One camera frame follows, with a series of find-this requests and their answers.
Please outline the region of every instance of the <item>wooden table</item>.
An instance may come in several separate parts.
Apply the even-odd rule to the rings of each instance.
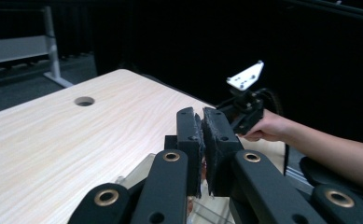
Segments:
[[[163,150],[189,106],[201,115],[210,105],[118,70],[1,111],[0,223],[67,222],[89,190]],[[284,144],[248,147],[272,148],[283,169]]]

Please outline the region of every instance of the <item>cable hole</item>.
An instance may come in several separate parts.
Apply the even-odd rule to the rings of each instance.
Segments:
[[[76,98],[74,103],[79,106],[89,106],[89,105],[94,104],[94,99],[89,96],[82,96],[82,97]]]

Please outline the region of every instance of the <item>gray floor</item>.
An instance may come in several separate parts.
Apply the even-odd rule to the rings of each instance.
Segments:
[[[93,55],[84,54],[61,60],[62,77],[77,84],[96,77]],[[0,68],[0,111],[38,97],[60,91],[60,85],[44,77],[49,71],[49,60],[34,65],[17,64],[11,69]]]

